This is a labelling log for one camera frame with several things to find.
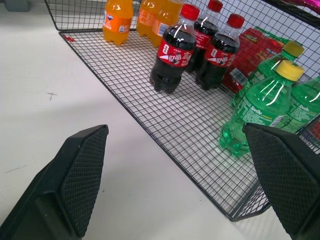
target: soda bottle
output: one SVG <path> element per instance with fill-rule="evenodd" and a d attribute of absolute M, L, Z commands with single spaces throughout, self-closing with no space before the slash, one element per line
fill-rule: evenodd
<path fill-rule="evenodd" d="M 276 126 L 295 134 L 320 114 L 320 76 L 292 88 L 290 107 Z"/>
<path fill-rule="evenodd" d="M 251 73 L 249 79 L 244 84 L 242 90 L 240 90 L 236 95 L 234 95 L 233 99 L 231 100 L 231 106 L 235 108 L 240 103 L 246 91 L 253 84 L 260 82 L 266 78 L 269 78 L 272 75 L 275 75 L 275 69 L 282 60 L 294 61 L 303 52 L 304 48 L 299 43 L 289 41 L 286 45 L 284 45 L 283 51 L 281 53 L 262 61 L 258 65 L 256 70 L 253 73 Z"/>
<path fill-rule="evenodd" d="M 240 157 L 250 151 L 244 123 L 274 127 L 288 112 L 291 87 L 304 69 L 292 61 L 283 60 L 276 74 L 251 86 L 235 108 L 231 119 L 222 127 L 219 145 L 233 156 Z"/>
<path fill-rule="evenodd" d="M 161 9 L 161 3 L 162 0 L 143 0 L 141 2 L 138 21 L 136 23 L 136 30 L 141 36 L 151 37 L 152 26 Z"/>
<path fill-rule="evenodd" d="M 154 90 L 171 94 L 179 85 L 196 47 L 194 23 L 199 12 L 197 7 L 184 4 L 179 21 L 164 31 L 150 74 Z"/>
<path fill-rule="evenodd" d="M 226 27 L 218 31 L 208 44 L 202 66 L 195 79 L 203 90 L 217 88 L 221 84 L 239 49 L 239 29 L 244 22 L 243 16 L 232 13 L 226 22 Z"/>
<path fill-rule="evenodd" d="M 222 6 L 219 0 L 210 0 L 206 11 L 194 23 L 196 45 L 185 70 L 187 73 L 190 74 L 201 67 L 207 45 L 219 30 L 218 15 Z"/>
<path fill-rule="evenodd" d="M 108 0 L 104 8 L 103 37 L 116 45 L 125 43 L 134 15 L 133 0 Z"/>
<path fill-rule="evenodd" d="M 155 47 L 160 45 L 165 30 L 179 18 L 185 0 L 164 0 L 152 26 L 151 41 Z"/>

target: green soda bottle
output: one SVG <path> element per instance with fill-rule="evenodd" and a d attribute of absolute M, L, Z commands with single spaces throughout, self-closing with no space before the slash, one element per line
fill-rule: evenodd
<path fill-rule="evenodd" d="M 276 127 L 295 134 L 318 114 L 320 114 L 320 76 L 292 88 L 289 111 Z"/>
<path fill-rule="evenodd" d="M 231 119 L 223 125 L 219 145 L 233 156 L 250 152 L 244 123 L 274 127 L 288 112 L 291 88 L 304 73 L 304 69 L 292 61 L 283 60 L 276 74 L 251 86 L 235 108 Z"/>
<path fill-rule="evenodd" d="M 243 88 L 234 95 L 231 100 L 231 106 L 237 107 L 246 91 L 255 83 L 261 82 L 276 74 L 275 69 L 282 60 L 294 61 L 304 52 L 304 48 L 297 42 L 289 41 L 284 45 L 281 53 L 274 55 L 262 61 L 253 73 L 251 73 L 248 81 L 244 84 Z"/>

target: orange bottle label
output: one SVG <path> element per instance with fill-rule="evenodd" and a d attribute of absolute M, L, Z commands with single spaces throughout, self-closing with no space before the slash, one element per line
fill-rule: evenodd
<path fill-rule="evenodd" d="M 114 16 L 108 14 L 107 11 L 104 11 L 104 19 L 103 19 L 103 26 L 106 29 L 109 29 L 115 33 L 122 33 L 125 34 L 129 32 L 131 25 L 131 18 L 122 18 L 118 16 Z"/>
<path fill-rule="evenodd" d="M 139 23 L 150 27 L 154 24 L 155 19 L 156 19 L 155 14 L 147 12 L 143 9 L 140 10 L 139 18 L 138 18 Z"/>
<path fill-rule="evenodd" d="M 169 27 L 169 25 L 167 24 L 164 24 L 160 21 L 158 21 L 158 19 L 155 20 L 153 26 L 152 26 L 152 31 L 162 37 L 162 35 L 164 34 L 165 30 Z"/>

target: cola bottle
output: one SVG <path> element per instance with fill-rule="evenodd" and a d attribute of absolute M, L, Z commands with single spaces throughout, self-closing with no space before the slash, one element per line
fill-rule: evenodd
<path fill-rule="evenodd" d="M 163 33 L 149 79 L 154 90 L 172 94 L 179 85 L 196 47 L 194 23 L 199 12 L 197 7 L 184 4 L 178 22 Z"/>
<path fill-rule="evenodd" d="M 218 15 L 222 9 L 222 2 L 210 0 L 207 10 L 194 23 L 196 45 L 193 55 L 186 67 L 187 73 L 199 70 L 202 65 L 205 51 L 212 37 L 218 32 Z"/>
<path fill-rule="evenodd" d="M 203 90 L 215 89 L 221 84 L 239 49 L 239 29 L 244 22 L 243 16 L 232 13 L 226 27 L 218 31 L 208 44 L 202 66 L 195 79 Z"/>

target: green bottle label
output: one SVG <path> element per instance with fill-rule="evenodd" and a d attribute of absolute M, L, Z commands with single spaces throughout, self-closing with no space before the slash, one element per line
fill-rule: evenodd
<path fill-rule="evenodd" d="M 290 101 L 290 108 L 287 115 L 303 124 L 310 122 L 315 116 L 316 112 L 310 111 L 307 106 L 300 104 L 292 95 Z"/>
<path fill-rule="evenodd" d="M 245 123 L 254 123 L 264 126 L 274 127 L 283 118 L 272 113 L 267 113 L 259 107 L 255 106 L 244 95 L 239 105 L 236 107 L 236 113 Z"/>
<path fill-rule="evenodd" d="M 251 83 L 251 85 L 250 85 L 250 87 L 251 87 L 253 84 L 261 82 L 265 79 L 266 79 L 266 76 L 257 67 L 256 70 L 250 75 L 248 82 Z"/>

